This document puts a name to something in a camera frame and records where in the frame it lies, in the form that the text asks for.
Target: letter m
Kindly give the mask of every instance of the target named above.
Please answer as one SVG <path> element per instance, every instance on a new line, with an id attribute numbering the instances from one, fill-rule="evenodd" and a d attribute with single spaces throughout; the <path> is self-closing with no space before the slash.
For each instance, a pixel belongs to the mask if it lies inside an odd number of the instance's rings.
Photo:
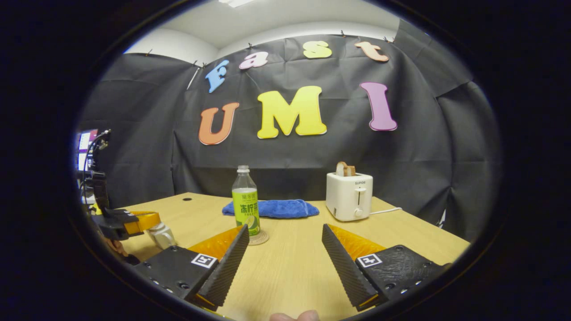
<path id="1" fill-rule="evenodd" d="M 319 112 L 319 94 L 321 87 L 306 86 L 297 90 L 291 105 L 277 91 L 268 91 L 258 96 L 262 102 L 262 129 L 258 138 L 274 138 L 278 130 L 274 127 L 274 118 L 284 135 L 288 136 L 299 116 L 299 125 L 295 128 L 298 135 L 321 135 L 327 132 L 327 126 L 321 122 Z"/>

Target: table surface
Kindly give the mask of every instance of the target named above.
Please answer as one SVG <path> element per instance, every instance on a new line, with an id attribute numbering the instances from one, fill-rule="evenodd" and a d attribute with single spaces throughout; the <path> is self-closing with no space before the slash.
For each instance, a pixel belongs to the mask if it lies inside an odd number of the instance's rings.
<path id="1" fill-rule="evenodd" d="M 230 201 L 231 198 L 184 193 L 126 209 L 159 212 L 178 245 L 186 248 L 236 226 L 233 216 L 222 215 L 222 208 Z M 261 245 L 248 246 L 224 306 L 217 313 L 237 321 L 267 321 L 276 312 L 296 318 L 311 309 L 317 310 L 323 321 L 357 314 L 321 243 L 324 223 L 384 247 L 402 244 L 437 264 L 453 262 L 469 246 L 467 241 L 403 210 L 340 222 L 327 210 L 325 201 L 309 203 L 319 209 L 319 215 L 260 219 L 260 226 L 270 239 Z M 372 212 L 394 207 L 378 198 L 372 199 Z M 125 240 L 123 246 L 141 261 L 161 251 L 148 235 Z"/>

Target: ceiling light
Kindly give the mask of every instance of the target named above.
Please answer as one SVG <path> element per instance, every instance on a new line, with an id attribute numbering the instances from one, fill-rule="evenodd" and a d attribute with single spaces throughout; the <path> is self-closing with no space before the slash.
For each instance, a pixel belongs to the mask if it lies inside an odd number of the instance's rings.
<path id="1" fill-rule="evenodd" d="M 226 3 L 229 6 L 236 8 L 241 5 L 245 5 L 246 3 L 252 2 L 254 0 L 218 0 L 221 3 Z"/>

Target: blue towel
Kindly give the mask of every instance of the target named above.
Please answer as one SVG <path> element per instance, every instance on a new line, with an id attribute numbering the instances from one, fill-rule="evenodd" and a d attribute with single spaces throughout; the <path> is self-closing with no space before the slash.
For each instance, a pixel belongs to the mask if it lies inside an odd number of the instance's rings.
<path id="1" fill-rule="evenodd" d="M 304 218 L 319 214 L 319 210 L 302 199 L 258 201 L 260 216 L 269 218 Z M 234 203 L 222 209 L 224 215 L 234 215 Z"/>

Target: white wall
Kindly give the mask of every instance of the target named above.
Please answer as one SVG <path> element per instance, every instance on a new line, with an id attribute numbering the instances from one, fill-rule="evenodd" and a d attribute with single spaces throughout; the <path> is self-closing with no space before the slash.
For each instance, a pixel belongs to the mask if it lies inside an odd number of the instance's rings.
<path id="1" fill-rule="evenodd" d="M 201 66 L 216 59 L 218 48 L 193 35 L 176 30 L 159 28 L 151 31 L 137 41 L 127 51 L 128 53 L 147 53 L 173 57 Z"/>
<path id="2" fill-rule="evenodd" d="M 125 53 L 146 54 L 152 49 L 151 53 L 157 55 L 173 57 L 191 63 L 198 60 L 196 64 L 201 66 L 203 62 L 210 63 L 225 55 L 247 48 L 248 42 L 257 45 L 268 41 L 301 35 L 340 34 L 341 30 L 343 30 L 343 33 L 346 35 L 360 35 L 377 39 L 387 37 L 388 39 L 392 39 L 396 35 L 397 29 L 398 26 L 395 26 L 393 30 L 354 22 L 308 22 L 254 34 L 219 50 L 212 44 L 193 35 L 181 31 L 160 28 L 155 29 L 141 38 L 125 51 Z"/>
<path id="3" fill-rule="evenodd" d="M 392 38 L 396 35 L 396 31 L 398 28 L 399 28 L 398 25 L 395 26 L 394 30 L 392 30 L 371 25 L 363 25 L 361 23 L 341 22 L 341 21 L 300 23 L 297 25 L 290 25 L 286 27 L 267 30 L 262 33 L 255 34 L 247 38 L 238 40 L 220 49 L 218 51 L 218 54 L 216 55 L 216 59 L 231 54 L 235 51 L 247 48 L 248 42 L 253 45 L 257 45 L 268 41 L 283 39 L 287 37 L 297 37 L 301 35 L 341 34 L 341 30 L 343 30 L 343 33 L 345 35 L 360 35 L 364 37 L 371 37 L 377 39 L 382 39 L 383 37 L 387 37 L 388 39 L 392 40 Z"/>

